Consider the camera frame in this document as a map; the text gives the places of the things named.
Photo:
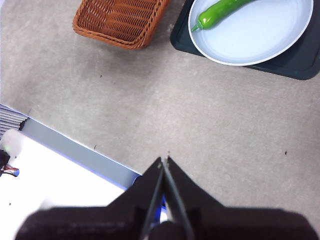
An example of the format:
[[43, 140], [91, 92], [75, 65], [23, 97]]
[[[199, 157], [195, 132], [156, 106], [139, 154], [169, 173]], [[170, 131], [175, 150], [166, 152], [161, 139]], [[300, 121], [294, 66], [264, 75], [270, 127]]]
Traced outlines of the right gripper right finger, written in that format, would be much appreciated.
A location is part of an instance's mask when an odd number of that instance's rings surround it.
[[193, 240], [318, 240], [308, 219], [279, 208], [228, 207], [199, 187], [171, 158], [164, 163], [172, 216]]

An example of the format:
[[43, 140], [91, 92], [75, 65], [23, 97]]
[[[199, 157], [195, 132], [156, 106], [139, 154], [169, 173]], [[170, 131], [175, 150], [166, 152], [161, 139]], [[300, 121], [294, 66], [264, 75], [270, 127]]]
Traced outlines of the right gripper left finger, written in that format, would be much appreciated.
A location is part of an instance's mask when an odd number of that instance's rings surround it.
[[158, 157], [107, 206], [52, 207], [27, 217], [17, 240], [139, 240], [159, 205], [163, 177]]

